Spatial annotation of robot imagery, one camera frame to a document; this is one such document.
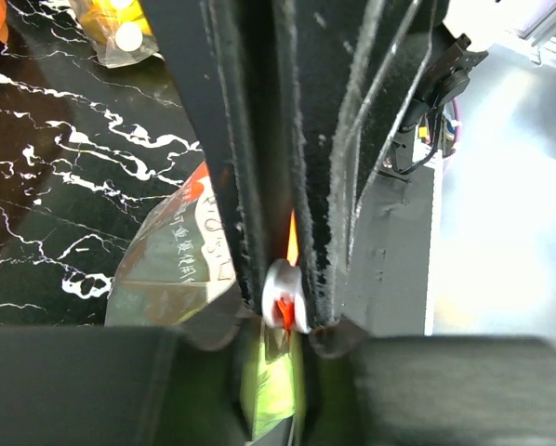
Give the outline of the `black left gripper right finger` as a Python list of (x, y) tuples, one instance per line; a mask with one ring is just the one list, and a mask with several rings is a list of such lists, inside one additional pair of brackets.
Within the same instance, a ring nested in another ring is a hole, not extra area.
[(556, 445), (556, 347), (533, 337), (304, 348), (304, 445)]

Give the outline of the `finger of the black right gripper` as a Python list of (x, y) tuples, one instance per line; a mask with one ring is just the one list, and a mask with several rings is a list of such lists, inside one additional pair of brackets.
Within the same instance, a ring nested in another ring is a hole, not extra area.
[(298, 218), (295, 1), (142, 5), (205, 155), (245, 307), (262, 310)]
[(312, 325), (340, 317), (361, 196), (426, 71), (442, 1), (276, 1), (282, 124)]

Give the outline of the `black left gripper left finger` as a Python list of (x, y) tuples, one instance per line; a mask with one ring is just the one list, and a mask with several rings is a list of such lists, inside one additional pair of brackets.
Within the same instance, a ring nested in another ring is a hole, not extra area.
[(0, 445), (242, 445), (235, 347), (179, 329), (0, 327)]

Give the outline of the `clear orange-zip bag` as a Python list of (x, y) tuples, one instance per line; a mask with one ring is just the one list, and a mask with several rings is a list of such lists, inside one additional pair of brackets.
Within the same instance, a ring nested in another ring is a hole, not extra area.
[[(262, 290), (261, 322), (310, 330), (297, 265), (296, 230), (285, 258), (274, 261)], [(207, 165), (200, 163), (174, 193), (146, 216), (128, 246), (108, 296), (108, 326), (178, 326), (205, 309), (226, 315), (241, 304), (235, 270)]]

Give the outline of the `green fake pumpkin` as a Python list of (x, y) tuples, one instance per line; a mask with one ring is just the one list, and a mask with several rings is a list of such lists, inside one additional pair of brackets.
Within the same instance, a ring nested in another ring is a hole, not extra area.
[(251, 429), (247, 445), (287, 445), (296, 411), (293, 352), (281, 329), (254, 326), (240, 402)]

